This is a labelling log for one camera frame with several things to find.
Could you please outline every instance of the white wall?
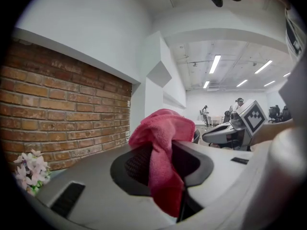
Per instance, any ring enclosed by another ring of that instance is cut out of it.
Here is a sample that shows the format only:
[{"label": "white wall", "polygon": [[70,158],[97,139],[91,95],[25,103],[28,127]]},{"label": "white wall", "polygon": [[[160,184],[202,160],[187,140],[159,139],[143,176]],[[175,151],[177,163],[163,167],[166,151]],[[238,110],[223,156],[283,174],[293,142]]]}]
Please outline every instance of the white wall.
[{"label": "white wall", "polygon": [[171,74],[172,79],[164,86],[163,91],[166,92],[171,100],[180,105],[186,107],[186,89],[183,85],[178,67],[174,60],[172,52],[169,50],[164,39],[161,38],[161,60],[165,65],[168,72]]},{"label": "white wall", "polygon": [[145,117],[163,108],[163,89],[146,78]]},{"label": "white wall", "polygon": [[185,108],[182,108],[179,105],[176,105],[172,100],[168,99],[167,97],[163,97],[163,108],[173,110],[179,113],[182,116],[185,116]]},{"label": "white wall", "polygon": [[278,105],[280,110],[283,110],[283,107],[286,105],[278,93],[281,87],[286,83],[286,81],[277,83],[266,91],[266,96],[268,99],[268,106]]},{"label": "white wall", "polygon": [[16,36],[133,83],[136,54],[152,21],[138,0],[33,0]]},{"label": "white wall", "polygon": [[224,116],[224,112],[235,104],[237,98],[244,100],[256,100],[264,113],[267,114],[268,102],[265,92],[207,92],[205,90],[195,90],[187,92],[187,108],[185,117],[191,120],[199,120],[199,110],[205,105],[211,116]]},{"label": "white wall", "polygon": [[159,14],[153,32],[161,31],[168,46],[204,40],[237,40],[287,52],[284,7],[274,0],[263,9],[258,0],[191,2]]}]

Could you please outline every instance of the black slot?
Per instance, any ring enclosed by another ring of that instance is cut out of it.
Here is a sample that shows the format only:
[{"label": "black slot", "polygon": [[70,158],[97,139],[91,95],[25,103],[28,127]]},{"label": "black slot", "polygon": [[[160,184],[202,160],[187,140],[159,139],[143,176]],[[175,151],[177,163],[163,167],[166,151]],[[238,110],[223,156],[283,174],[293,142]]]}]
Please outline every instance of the black slot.
[{"label": "black slot", "polygon": [[51,209],[60,216],[67,218],[75,204],[77,203],[85,185],[71,183],[64,192],[53,203]]}]

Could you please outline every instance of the artificial flower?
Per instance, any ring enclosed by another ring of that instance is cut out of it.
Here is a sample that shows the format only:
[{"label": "artificial flower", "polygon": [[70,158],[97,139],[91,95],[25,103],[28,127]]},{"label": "artificial flower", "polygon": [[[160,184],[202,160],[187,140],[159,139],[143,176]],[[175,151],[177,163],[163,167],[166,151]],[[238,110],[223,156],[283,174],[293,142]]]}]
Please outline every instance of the artificial flower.
[{"label": "artificial flower", "polygon": [[27,173],[25,170],[25,166],[21,165],[21,167],[17,166],[17,175],[16,178],[19,180],[19,182],[21,183],[22,187],[24,190],[27,189],[27,185],[32,185],[32,180],[27,177]]},{"label": "artificial flower", "polygon": [[31,150],[31,152],[33,153],[34,156],[39,157],[41,155],[43,155],[43,153],[41,153],[40,151],[35,151],[35,150]]},{"label": "artificial flower", "polygon": [[21,163],[23,161],[23,157],[20,155],[18,158],[14,161],[14,163]]}]

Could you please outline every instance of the pink cloth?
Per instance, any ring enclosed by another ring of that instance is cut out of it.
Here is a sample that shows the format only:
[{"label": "pink cloth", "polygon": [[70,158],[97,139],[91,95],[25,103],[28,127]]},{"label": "pink cloth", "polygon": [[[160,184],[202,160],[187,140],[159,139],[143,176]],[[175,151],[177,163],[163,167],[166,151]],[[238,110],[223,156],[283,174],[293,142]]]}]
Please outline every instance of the pink cloth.
[{"label": "pink cloth", "polygon": [[148,186],[155,203],[173,217],[179,216],[183,181],[172,164],[172,140],[192,141],[194,131],[193,121],[161,109],[142,120],[129,139],[133,148],[152,142]]}]

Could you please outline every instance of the ceiling light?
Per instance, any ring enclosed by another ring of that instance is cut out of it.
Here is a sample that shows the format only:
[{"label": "ceiling light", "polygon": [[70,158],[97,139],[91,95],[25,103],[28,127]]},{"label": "ceiling light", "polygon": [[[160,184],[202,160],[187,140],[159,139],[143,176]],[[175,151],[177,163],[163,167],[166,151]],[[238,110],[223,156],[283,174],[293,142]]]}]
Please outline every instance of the ceiling light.
[{"label": "ceiling light", "polygon": [[215,71],[215,69],[216,69],[216,67],[217,67],[217,64],[219,64],[220,59],[221,59],[221,56],[215,56],[209,74],[214,73],[214,71]]},{"label": "ceiling light", "polygon": [[267,83],[265,86],[268,86],[269,84],[274,83],[274,82],[275,82],[275,81],[269,82],[269,83]]},{"label": "ceiling light", "polygon": [[269,60],[263,67],[261,67],[258,71],[255,72],[255,74],[258,74],[261,72],[263,69],[265,69],[269,64],[271,64],[273,61]]},{"label": "ceiling light", "polygon": [[243,82],[241,82],[237,87],[240,87],[245,82],[247,82],[247,80],[244,80]]},{"label": "ceiling light", "polygon": [[205,85],[203,86],[203,88],[204,88],[204,89],[207,88],[207,86],[208,86],[209,83],[210,83],[210,81],[206,81],[206,82],[205,82]]}]

